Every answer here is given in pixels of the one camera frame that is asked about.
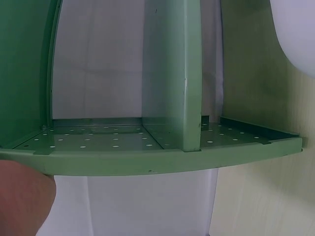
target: green plastic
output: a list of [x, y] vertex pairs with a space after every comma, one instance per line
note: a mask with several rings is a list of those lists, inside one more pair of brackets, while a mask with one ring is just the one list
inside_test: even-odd
[[57, 5], [57, 0], [0, 1], [0, 146], [4, 148], [38, 133], [50, 120], [47, 73]]
[[143, 47], [144, 126], [158, 142], [200, 150], [200, 0], [147, 0]]
[[[52, 120], [60, 4], [0, 3], [0, 159], [48, 175], [128, 176], [204, 170], [301, 152], [298, 134], [226, 118], [210, 124], [202, 119], [199, 0], [146, 1], [142, 118]], [[227, 19], [224, 35], [233, 33], [233, 17]], [[226, 39], [224, 45], [228, 55], [233, 47]], [[235, 65], [228, 63], [225, 70], [235, 74]]]

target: light wood surface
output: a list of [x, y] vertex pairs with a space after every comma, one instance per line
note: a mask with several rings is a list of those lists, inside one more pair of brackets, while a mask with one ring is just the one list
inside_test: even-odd
[[269, 1], [222, 0], [224, 115], [299, 132], [298, 155], [219, 170], [211, 236], [315, 235], [315, 80], [284, 56]]

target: human hand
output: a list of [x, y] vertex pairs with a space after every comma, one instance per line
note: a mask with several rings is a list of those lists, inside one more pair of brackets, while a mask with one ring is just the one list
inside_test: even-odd
[[55, 196], [53, 177], [17, 162], [0, 160], [0, 235], [35, 236]]

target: lower shelf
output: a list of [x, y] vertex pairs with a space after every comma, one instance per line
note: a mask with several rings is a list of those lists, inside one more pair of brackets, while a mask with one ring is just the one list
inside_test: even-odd
[[200, 151], [183, 152], [154, 140], [141, 125], [55, 127], [15, 149], [0, 149], [0, 159], [48, 175], [130, 176], [240, 165], [302, 151], [297, 134], [225, 118], [203, 124], [200, 139]]

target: curved shelf edge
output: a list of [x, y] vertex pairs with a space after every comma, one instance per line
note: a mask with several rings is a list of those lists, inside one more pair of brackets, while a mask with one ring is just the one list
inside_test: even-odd
[[246, 164], [302, 151], [302, 138], [181, 150], [121, 152], [52, 152], [0, 149], [0, 159], [14, 160], [47, 175], [134, 176], [189, 172]]

